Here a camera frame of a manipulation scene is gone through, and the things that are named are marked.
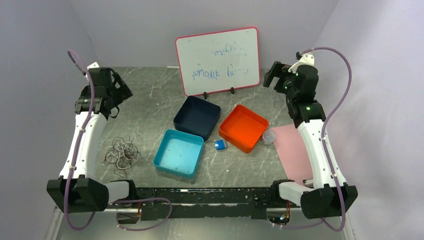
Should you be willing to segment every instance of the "small plastic cup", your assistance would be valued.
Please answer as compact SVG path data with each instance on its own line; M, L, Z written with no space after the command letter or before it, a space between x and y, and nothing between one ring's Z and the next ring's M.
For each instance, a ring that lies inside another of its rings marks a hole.
M266 130L262 134L262 142L265 145L270 145L276 139L276 134L271 130Z

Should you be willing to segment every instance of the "whiteboard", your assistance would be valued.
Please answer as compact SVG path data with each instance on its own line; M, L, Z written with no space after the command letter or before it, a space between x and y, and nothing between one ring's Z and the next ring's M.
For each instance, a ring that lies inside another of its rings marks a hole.
M175 40L184 94L259 85L258 30L227 30Z

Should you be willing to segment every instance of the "gray wall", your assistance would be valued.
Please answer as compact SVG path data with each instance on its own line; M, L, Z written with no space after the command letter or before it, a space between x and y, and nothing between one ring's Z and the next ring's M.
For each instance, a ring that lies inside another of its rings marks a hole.
M74 103L87 84L68 48L96 60L69 2L0 0L2 240L43 239L52 217L46 184L65 163Z
M316 43L338 0L71 0L108 66L178 65L175 39L255 26L260 63L290 63Z
M424 239L424 2L340 0L317 46L352 65L351 91L330 120L337 162L359 197L358 240ZM343 61L316 51L317 99L327 113L347 84Z

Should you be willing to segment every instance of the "pink sheet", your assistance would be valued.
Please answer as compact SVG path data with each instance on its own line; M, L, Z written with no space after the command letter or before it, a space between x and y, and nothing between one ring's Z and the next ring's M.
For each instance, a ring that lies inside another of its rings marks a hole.
M275 133L274 146L288 179L303 185L311 179L312 168L304 141L294 124L271 128Z

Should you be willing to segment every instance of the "red whiteboard frame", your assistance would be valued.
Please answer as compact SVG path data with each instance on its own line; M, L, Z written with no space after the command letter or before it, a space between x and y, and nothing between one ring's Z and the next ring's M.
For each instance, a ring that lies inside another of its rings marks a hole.
M258 31L258 29L255 26L248 26L248 27L231 29L231 30L224 30L224 31L214 31L214 32L194 34L194 35L188 35L188 36L180 36L180 37L177 37L175 39L175 49L176 49L176 56L178 58L179 75L181 76L182 90L184 92L184 95L186 95L187 97L189 96L189 95L187 95L186 89L184 88L183 73L181 72L181 64L180 64L180 56L178 55L177 40L178 39L184 39L184 38L190 38L190 37L196 37L196 36L202 36L202 35L210 35L210 34L220 34L220 33L226 33L226 32L234 32L234 31L245 30L245 29L255 29L256 30L257 62L258 62L257 68L258 68L259 74L261 74L260 53L259 53L259 31ZM257 81L258 82L256 84L247 85L247 86L239 86L239 87L235 87L234 89L244 89L244 88L251 88L251 87L259 86L259 84L261 83L261 76L259 76L259 79ZM229 89L223 89L223 90L219 90L219 91L211 91L211 92L206 92L206 93L207 94L215 94L215 93L221 93L221 92L226 92L226 91L230 91L230 90L231 90L231 88L229 88ZM199 94L195 94L193 96L200 96L200 95L203 95L203 92L202 93L199 93Z

